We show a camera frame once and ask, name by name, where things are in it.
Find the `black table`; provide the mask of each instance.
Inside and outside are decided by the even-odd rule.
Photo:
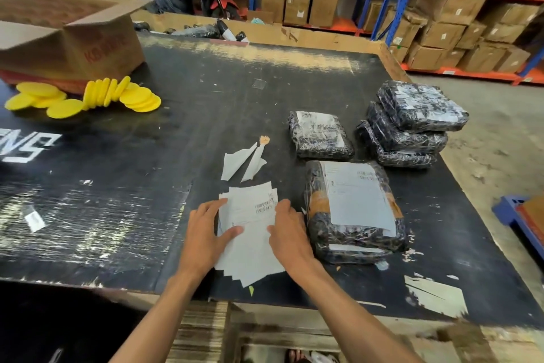
[[[268,135],[268,163],[244,185],[272,181],[280,199],[302,206],[304,161],[296,159],[288,135],[289,111],[337,115],[357,145],[354,161],[364,160],[353,129],[389,79],[377,56],[140,39],[147,64],[133,81],[162,97],[159,110],[138,114],[117,103],[67,120],[49,119],[43,110],[0,111],[7,133],[0,160],[30,155],[15,138],[61,134],[31,161],[0,162],[0,278],[161,292],[177,267],[185,211],[239,185],[245,166],[231,181],[219,180],[224,153]],[[253,87],[255,79],[266,81],[264,89]],[[2,100],[11,94],[3,89]],[[441,159],[427,171],[388,175],[410,248],[422,254],[390,256],[384,271],[326,266],[353,298],[384,305],[367,306],[377,315],[448,319],[407,301],[404,275],[418,273],[461,288],[474,323],[544,328],[540,307]],[[35,234],[21,216],[30,204],[48,224]],[[213,270],[196,297],[312,306],[286,273],[253,287],[250,295]]]

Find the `forearm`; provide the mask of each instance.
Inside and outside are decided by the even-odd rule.
[[[173,276],[157,303],[132,331],[110,363],[163,363],[198,284],[200,278],[191,273],[180,272]]]
[[[293,273],[293,279],[317,306],[348,361],[421,362],[374,316],[351,299],[318,260],[304,269]]]

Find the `concrete floor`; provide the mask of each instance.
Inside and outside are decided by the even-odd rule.
[[[491,207],[503,195],[544,191],[544,87],[511,86],[464,78],[414,75],[442,88],[470,113],[470,121],[441,153],[453,176],[544,309],[542,271]]]

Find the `blue pallet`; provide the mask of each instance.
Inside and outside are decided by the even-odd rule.
[[[498,204],[493,206],[492,210],[499,221],[504,225],[512,226],[513,224],[517,224],[520,227],[520,230],[523,231],[523,234],[529,239],[531,245],[538,251],[540,257],[544,260],[544,246],[516,211],[516,207],[523,204],[528,199],[529,197],[524,195],[505,195],[500,198]]]

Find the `person's left hand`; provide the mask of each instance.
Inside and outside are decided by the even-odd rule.
[[[244,231],[242,226],[237,225],[226,230],[220,237],[215,236],[215,215],[226,202],[226,198],[203,202],[198,210],[191,211],[178,273],[196,273],[197,277],[203,279],[218,262],[227,244]]]

